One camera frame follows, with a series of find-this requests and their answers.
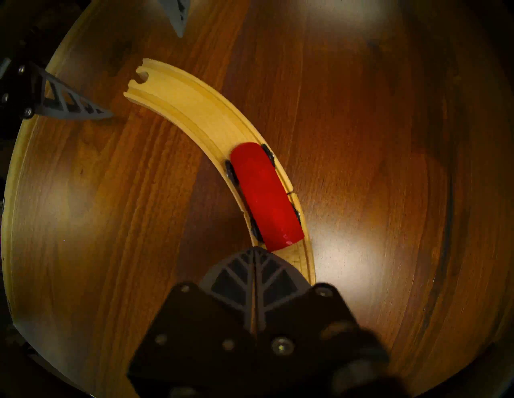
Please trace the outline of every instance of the wood grain surface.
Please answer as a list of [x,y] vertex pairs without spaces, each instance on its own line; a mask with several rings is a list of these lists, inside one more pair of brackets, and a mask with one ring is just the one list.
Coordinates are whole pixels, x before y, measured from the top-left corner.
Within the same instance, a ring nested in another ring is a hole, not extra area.
[[514,96],[464,5],[197,0],[178,39],[156,0],[98,1],[48,70],[116,117],[24,122],[2,222],[14,323],[67,377],[135,397],[124,374],[170,287],[250,245],[209,159],[123,97],[142,58],[205,81],[262,134],[302,203],[317,280],[412,393],[502,336]]

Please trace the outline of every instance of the black wheel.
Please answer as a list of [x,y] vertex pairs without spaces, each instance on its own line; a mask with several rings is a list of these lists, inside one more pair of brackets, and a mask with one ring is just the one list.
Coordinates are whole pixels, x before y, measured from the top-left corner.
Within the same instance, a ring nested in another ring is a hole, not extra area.
[[266,155],[268,155],[269,161],[271,162],[273,167],[275,167],[275,156],[273,155],[273,153],[271,153],[266,144],[262,144],[261,147],[264,150],[264,152],[266,152]]
[[295,211],[296,218],[298,218],[298,223],[301,226],[302,225],[302,221],[300,220],[300,212],[298,210],[296,210],[296,207],[295,207],[294,204],[291,203],[291,206],[292,206],[292,209]]
[[250,216],[250,224],[252,226],[252,235],[259,241],[259,242],[264,242],[263,238],[262,238],[262,235],[261,235],[261,231],[259,231],[259,227],[257,226],[257,223],[255,222],[255,220],[253,219],[252,216]]
[[237,179],[237,175],[235,175],[234,166],[230,163],[230,160],[225,161],[225,169],[227,171],[228,179],[234,184],[234,186],[239,185],[239,180]]

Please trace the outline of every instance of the bolt head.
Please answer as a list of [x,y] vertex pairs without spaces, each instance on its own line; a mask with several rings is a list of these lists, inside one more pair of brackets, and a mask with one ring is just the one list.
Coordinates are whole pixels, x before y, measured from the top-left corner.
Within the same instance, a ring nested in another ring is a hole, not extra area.
[[155,344],[163,346],[168,341],[168,336],[166,336],[165,334],[158,334],[157,336],[155,336],[154,341],[155,341]]
[[235,342],[231,338],[227,338],[223,341],[222,347],[225,351],[232,351],[235,347]]
[[287,356],[295,350],[295,345],[287,337],[277,337],[271,342],[271,349],[275,355]]
[[316,288],[316,294],[321,297],[332,297],[334,295],[332,290],[326,288],[325,286],[320,286]]

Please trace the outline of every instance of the curved track piece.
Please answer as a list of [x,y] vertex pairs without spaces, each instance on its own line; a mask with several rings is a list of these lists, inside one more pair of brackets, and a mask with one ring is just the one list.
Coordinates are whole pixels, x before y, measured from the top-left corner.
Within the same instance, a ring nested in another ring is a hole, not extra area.
[[[139,84],[131,80],[124,93],[125,97],[176,124],[202,149],[225,179],[244,213],[248,231],[251,231],[249,214],[237,189],[226,175],[225,161],[239,144],[256,142],[262,145],[266,141],[225,97],[189,73],[149,59],[143,59],[143,65],[136,72],[145,82]],[[284,190],[292,192],[292,184],[282,165],[276,156],[274,159]],[[292,193],[290,198],[300,213],[305,238],[274,254],[295,266],[313,285],[316,282],[314,258],[305,218],[296,194]],[[250,237],[252,244],[258,246],[259,243],[251,233]]]

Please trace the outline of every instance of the gray plastic piece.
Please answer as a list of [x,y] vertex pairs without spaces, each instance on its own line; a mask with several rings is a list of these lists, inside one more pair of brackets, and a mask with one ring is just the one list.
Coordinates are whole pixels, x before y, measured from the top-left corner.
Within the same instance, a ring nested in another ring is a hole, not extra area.
[[184,36],[188,21],[189,0],[159,0],[164,12],[175,29],[178,37]]
[[263,248],[253,247],[213,266],[199,287],[241,314],[242,324],[248,331],[255,311],[258,330],[263,331],[268,311],[303,295],[311,286],[287,261]]
[[[40,84],[40,86],[36,87],[36,95],[39,98],[34,107],[35,113],[51,118],[69,120],[105,119],[113,116],[110,110],[103,109],[86,97],[77,94],[70,86],[39,66],[32,64],[31,68],[34,73],[41,77],[40,81],[39,79],[36,81],[36,84]],[[50,83],[53,99],[45,97],[47,81]],[[66,102],[64,93],[68,94],[73,101],[72,104]]]
[[199,283],[207,294],[240,312],[248,331],[252,322],[253,264],[252,249],[236,253],[213,266]]
[[266,313],[305,294],[310,283],[287,261],[262,248],[255,250],[256,311],[260,331],[266,328]]
[[9,58],[4,58],[2,60],[2,63],[0,64],[0,79],[4,77],[4,73],[9,67],[9,64],[11,63],[11,60]]

